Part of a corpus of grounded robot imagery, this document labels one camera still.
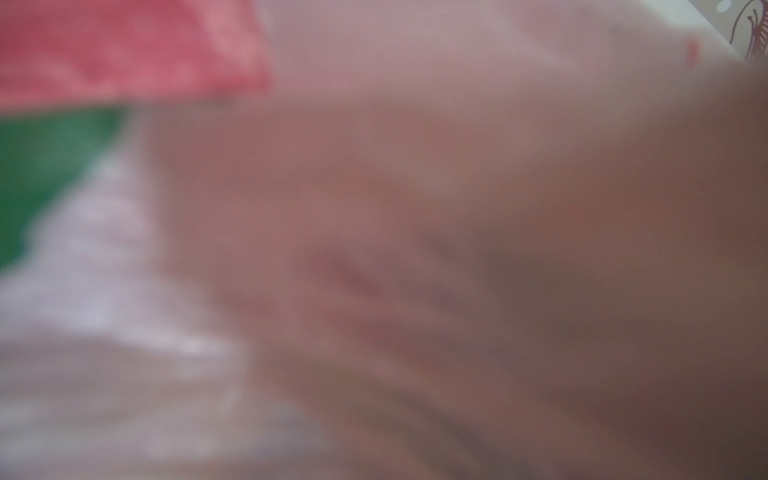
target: white dot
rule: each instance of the white dot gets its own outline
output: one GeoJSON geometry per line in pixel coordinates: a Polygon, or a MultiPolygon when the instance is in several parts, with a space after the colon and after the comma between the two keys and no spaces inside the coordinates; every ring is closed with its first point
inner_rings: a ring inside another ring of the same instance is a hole
{"type": "Polygon", "coordinates": [[[725,13],[733,5],[731,0],[723,0],[717,4],[717,13],[725,13]]]}

